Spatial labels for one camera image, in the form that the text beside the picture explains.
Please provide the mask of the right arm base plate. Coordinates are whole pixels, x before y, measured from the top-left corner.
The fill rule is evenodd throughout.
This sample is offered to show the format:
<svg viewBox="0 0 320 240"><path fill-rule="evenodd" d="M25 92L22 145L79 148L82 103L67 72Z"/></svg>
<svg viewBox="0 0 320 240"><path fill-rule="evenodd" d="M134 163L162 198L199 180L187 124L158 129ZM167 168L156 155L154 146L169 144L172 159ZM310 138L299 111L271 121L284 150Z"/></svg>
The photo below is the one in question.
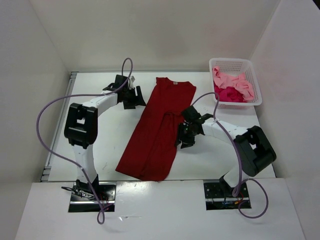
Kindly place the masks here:
<svg viewBox="0 0 320 240"><path fill-rule="evenodd" d="M203 182L206 210L234 210L251 209L250 196L247 184L241 185L237 197L232 196L232 191L227 190L218 180L206 180Z"/></svg>

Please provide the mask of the light pink t-shirt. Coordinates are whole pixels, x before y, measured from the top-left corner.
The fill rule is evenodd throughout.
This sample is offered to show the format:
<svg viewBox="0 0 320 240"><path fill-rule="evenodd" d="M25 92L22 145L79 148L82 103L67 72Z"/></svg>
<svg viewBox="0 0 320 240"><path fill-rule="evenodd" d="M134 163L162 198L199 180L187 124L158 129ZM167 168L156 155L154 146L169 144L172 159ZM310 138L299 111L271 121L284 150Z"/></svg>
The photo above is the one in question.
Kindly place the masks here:
<svg viewBox="0 0 320 240"><path fill-rule="evenodd" d="M212 68L212 76L213 76L213 87L216 85L220 89L226 89L227 87L233 87L237 91L239 91L247 103L252 101L255 98L253 85L246 80L246 76L244 73L241 73L237 76L232 76L221 72L219 66L214 66Z"/></svg>

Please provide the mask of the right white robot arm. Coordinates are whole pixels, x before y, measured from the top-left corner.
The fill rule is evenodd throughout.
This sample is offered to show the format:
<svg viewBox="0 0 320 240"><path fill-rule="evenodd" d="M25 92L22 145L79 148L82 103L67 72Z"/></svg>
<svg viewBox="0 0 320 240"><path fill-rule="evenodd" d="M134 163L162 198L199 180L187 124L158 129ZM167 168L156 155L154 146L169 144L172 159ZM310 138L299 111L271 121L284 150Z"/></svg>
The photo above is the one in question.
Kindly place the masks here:
<svg viewBox="0 0 320 240"><path fill-rule="evenodd" d="M261 127L250 128L209 118L178 125L176 145L182 149L192 147L197 135L210 136L230 144L237 164L220 178L219 191L225 197L237 196L240 186L255 177L276 159L277 155Z"/></svg>

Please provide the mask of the dark red t-shirt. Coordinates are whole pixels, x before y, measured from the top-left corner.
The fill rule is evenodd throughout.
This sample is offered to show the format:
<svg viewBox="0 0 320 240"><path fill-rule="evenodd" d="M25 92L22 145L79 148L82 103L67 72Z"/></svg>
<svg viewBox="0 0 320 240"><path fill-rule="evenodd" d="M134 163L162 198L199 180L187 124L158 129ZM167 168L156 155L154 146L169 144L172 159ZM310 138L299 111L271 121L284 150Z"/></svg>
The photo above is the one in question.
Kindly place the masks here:
<svg viewBox="0 0 320 240"><path fill-rule="evenodd" d="M161 182L167 178L177 154L181 112L191 105L196 87L189 81L157 77L146 107L116 167L118 173Z"/></svg>

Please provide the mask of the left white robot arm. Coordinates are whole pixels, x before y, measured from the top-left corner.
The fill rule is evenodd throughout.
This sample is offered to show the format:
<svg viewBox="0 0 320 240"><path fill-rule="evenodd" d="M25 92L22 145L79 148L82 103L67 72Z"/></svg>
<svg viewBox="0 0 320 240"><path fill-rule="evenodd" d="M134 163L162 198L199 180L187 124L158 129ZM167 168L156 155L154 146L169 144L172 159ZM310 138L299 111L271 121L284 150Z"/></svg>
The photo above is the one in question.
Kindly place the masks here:
<svg viewBox="0 0 320 240"><path fill-rule="evenodd" d="M72 146L77 166L76 191L89 200L100 194L99 175L95 169L93 144L98 137L98 118L109 108L123 103L124 109L146 106L140 86L125 86L118 92L106 87L104 92L84 103L69 106L64 136Z"/></svg>

